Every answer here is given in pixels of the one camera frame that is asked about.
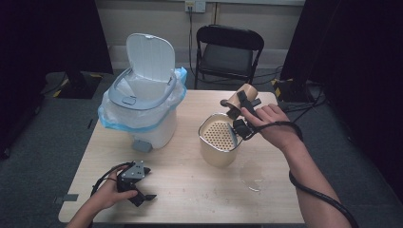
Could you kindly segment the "black stand base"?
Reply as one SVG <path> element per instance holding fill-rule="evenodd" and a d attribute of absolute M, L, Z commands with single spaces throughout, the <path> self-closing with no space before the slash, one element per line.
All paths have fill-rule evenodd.
<path fill-rule="evenodd" d="M 60 99 L 91 99 L 103 77 L 99 74 L 81 71 L 67 72 L 67 78 L 55 92 Z"/>
<path fill-rule="evenodd" d="M 272 86 L 275 95 L 281 102 L 312 103 L 314 101 L 314 97 L 307 85 L 295 82 L 293 79 L 285 81 L 275 79 L 272 81 Z"/>

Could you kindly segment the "wet spill patch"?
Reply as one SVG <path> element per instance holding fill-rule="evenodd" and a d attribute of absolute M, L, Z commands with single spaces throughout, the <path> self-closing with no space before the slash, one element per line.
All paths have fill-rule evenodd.
<path fill-rule="evenodd" d="M 254 161 L 247 161 L 240 169 L 240 180 L 249 190 L 259 192 L 264 181 L 262 168 Z"/>

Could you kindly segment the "beige perforated crisper plate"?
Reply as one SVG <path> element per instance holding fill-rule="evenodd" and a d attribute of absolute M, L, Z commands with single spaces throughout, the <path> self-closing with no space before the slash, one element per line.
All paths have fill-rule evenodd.
<path fill-rule="evenodd" d="M 228 122 L 214 121 L 209 123 L 201 135 L 207 143 L 220 151 L 230 151 L 238 145 L 238 139 Z"/>

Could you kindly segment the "white pedal trash bin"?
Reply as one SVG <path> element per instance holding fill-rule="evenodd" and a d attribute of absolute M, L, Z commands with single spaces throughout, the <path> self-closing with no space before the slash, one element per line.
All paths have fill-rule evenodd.
<path fill-rule="evenodd" d="M 163 38 L 144 33 L 134 33 L 126 39 L 126 53 L 130 67 L 136 74 L 152 80 L 167 81 L 175 67 L 175 51 Z M 132 147 L 149 152 L 168 144 L 177 126 L 176 109 L 162 124 L 147 132 L 126 132 L 133 139 Z"/>

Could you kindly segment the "beige air fryer basket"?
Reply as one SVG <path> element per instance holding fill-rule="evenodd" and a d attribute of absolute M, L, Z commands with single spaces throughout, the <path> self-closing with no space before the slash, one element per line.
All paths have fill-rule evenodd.
<path fill-rule="evenodd" d="M 221 100 L 221 105 L 224 107 L 228 107 L 229 110 L 226 113 L 212 114 L 202 123 L 199 128 L 199 138 L 201 140 L 201 155 L 204 160 L 212 166 L 226 167 L 230 165 L 237 157 L 237 151 L 243 139 L 235 134 L 238 139 L 238 145 L 233 150 L 220 151 L 204 140 L 204 138 L 202 137 L 202 131 L 208 124 L 214 121 L 228 122 L 231 125 L 233 131 L 233 121 L 241 120 L 240 101 L 238 99 L 237 93 L 242 90 L 246 93 L 247 98 L 250 102 L 258 98 L 258 91 L 253 86 L 249 84 L 242 85 L 229 99 Z"/>

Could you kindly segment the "white wall socket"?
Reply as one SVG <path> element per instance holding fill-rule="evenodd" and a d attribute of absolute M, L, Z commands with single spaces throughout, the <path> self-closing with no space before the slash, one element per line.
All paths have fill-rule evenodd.
<path fill-rule="evenodd" d="M 187 0 L 184 2 L 186 12 L 205 13 L 206 3 L 204 1 Z"/>

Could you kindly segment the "black folding chair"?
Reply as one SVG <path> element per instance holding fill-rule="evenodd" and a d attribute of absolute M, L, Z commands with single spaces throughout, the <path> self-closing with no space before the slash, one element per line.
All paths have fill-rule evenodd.
<path fill-rule="evenodd" d="M 198 29 L 194 87 L 199 75 L 218 76 L 251 84 L 264 48 L 263 38 L 255 31 L 222 25 Z"/>

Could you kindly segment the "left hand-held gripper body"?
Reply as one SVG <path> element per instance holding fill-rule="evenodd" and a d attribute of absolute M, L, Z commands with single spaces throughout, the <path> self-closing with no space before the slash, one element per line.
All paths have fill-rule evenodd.
<path fill-rule="evenodd" d="M 117 176 L 117 188 L 119 192 L 136 190 L 136 183 L 145 177 L 144 163 L 132 162 Z"/>

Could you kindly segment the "grey floor tape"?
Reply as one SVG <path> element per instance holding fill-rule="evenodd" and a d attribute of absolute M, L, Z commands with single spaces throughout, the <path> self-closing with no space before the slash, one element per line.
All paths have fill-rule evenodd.
<path fill-rule="evenodd" d="M 78 194 L 66 194 L 60 197 L 56 197 L 53 202 L 56 204 L 63 204 L 66 201 L 76 201 L 78 197 Z"/>

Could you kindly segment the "translucent blue-edged bin bag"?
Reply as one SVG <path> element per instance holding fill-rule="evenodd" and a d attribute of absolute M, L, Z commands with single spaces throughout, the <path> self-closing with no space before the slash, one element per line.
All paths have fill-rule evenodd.
<path fill-rule="evenodd" d="M 104 93 L 98 116 L 106 128 L 147 132 L 159 127 L 186 95 L 185 68 L 175 68 L 167 81 L 152 80 L 131 68 Z"/>

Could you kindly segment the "black curtain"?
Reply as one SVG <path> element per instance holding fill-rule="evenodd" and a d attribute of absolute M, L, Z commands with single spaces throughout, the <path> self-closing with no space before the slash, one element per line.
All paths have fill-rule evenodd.
<path fill-rule="evenodd" d="M 0 0 L 0 160 L 52 72 L 113 72 L 96 0 Z"/>
<path fill-rule="evenodd" d="M 323 83 L 403 200 L 403 0 L 305 0 L 281 77 Z"/>

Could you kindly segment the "person's right hand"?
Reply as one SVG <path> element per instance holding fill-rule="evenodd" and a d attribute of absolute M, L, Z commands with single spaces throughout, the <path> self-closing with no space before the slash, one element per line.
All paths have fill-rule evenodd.
<path fill-rule="evenodd" d="M 286 114 L 276 104 L 268 104 L 257 108 L 256 115 L 243 107 L 241 114 L 254 127 L 262 126 L 259 131 L 262 137 L 282 152 L 300 143 L 300 138 L 292 127 L 284 125 L 269 126 L 269 124 L 289 121 Z"/>

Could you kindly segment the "person's left hand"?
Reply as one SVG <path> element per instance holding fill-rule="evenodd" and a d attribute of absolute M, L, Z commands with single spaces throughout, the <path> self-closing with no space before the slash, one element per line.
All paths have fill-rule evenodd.
<path fill-rule="evenodd" d="M 97 192 L 89 198 L 88 202 L 91 209 L 100 212 L 121 200 L 128 200 L 138 195 L 136 190 L 118 191 L 117 176 L 122 169 L 124 168 L 120 167 L 113 170 Z"/>

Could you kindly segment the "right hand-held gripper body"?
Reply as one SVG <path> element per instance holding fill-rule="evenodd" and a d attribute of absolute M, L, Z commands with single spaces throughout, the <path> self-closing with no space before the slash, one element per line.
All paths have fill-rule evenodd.
<path fill-rule="evenodd" d="M 233 121 L 233 131 L 245 141 L 255 135 L 254 128 L 248 125 L 244 120 Z"/>

